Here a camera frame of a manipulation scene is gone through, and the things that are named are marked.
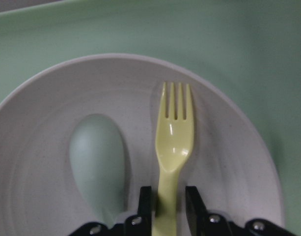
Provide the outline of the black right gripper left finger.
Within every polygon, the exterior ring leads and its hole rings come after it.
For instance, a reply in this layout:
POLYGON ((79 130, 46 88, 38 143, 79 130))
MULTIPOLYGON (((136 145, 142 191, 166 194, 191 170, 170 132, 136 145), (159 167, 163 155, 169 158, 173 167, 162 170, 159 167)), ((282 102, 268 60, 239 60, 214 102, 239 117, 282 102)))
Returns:
POLYGON ((150 236, 152 234, 152 188, 140 188, 137 214, 112 228, 99 222, 88 222, 70 233, 71 236, 150 236))

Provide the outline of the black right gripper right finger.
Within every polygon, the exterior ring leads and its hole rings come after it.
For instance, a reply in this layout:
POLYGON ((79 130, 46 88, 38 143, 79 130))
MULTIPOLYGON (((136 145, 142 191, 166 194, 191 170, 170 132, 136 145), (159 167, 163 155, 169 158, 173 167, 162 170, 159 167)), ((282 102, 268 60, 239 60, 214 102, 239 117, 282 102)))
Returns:
POLYGON ((209 211, 195 186, 185 187, 186 217, 192 236, 292 236, 293 233, 262 218, 254 218, 243 227, 220 213, 209 211))

